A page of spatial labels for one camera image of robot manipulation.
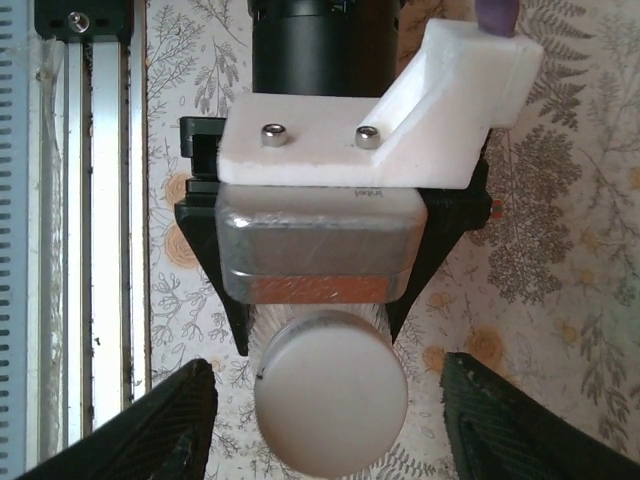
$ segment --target screw head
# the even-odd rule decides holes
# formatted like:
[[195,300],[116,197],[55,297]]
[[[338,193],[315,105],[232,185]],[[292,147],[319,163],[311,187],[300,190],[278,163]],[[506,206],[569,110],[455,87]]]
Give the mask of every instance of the screw head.
[[82,12],[71,12],[67,17],[69,21],[69,28],[76,33],[84,33],[89,30],[89,26],[91,22],[89,22],[89,17],[87,17]]
[[46,70],[38,69],[36,71],[36,80],[39,82],[44,82],[49,79],[49,73]]
[[265,147],[281,147],[287,143],[287,129],[279,123],[269,123],[262,127],[261,139]]
[[356,145],[364,150],[380,146],[380,131],[376,127],[363,125],[356,129]]

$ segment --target white round knob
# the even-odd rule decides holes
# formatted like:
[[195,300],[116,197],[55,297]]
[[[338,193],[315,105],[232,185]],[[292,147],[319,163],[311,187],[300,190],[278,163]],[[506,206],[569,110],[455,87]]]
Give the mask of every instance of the white round knob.
[[255,383],[258,426],[289,467],[319,478],[366,468],[395,442],[407,379],[391,346],[363,319],[317,311],[267,346]]

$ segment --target white 3d printed bracket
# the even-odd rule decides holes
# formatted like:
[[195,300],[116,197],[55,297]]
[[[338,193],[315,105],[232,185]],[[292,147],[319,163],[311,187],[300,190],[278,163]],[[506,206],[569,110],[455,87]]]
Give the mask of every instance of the white 3d printed bracket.
[[[238,96],[220,145],[219,178],[236,185],[464,189],[489,129],[515,124],[543,53],[523,36],[431,20],[419,52],[380,99]],[[269,124],[286,131],[265,141],[261,131]],[[368,145],[356,141],[363,126],[375,134]]]

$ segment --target floral wallpaper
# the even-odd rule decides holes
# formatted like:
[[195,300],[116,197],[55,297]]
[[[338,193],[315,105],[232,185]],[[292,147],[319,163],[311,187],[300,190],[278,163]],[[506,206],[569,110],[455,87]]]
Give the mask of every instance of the floral wallpaper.
[[[547,57],[518,125],[488,148],[504,215],[467,235],[414,305],[395,345],[410,382],[405,428],[354,479],[456,478],[438,379],[458,350],[640,460],[640,3],[522,3],[519,30]],[[427,18],[472,11],[409,0],[398,68]],[[298,479],[260,438],[247,360],[172,212],[190,171],[178,118],[233,108],[250,87],[250,32],[246,0],[148,0],[152,364],[156,382],[193,357],[214,365],[208,479]]]

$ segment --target black lens barrel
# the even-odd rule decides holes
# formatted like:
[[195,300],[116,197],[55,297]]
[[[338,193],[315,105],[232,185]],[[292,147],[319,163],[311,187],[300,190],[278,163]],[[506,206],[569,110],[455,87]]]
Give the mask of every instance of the black lens barrel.
[[399,0],[249,0],[253,91],[380,97],[395,78]]

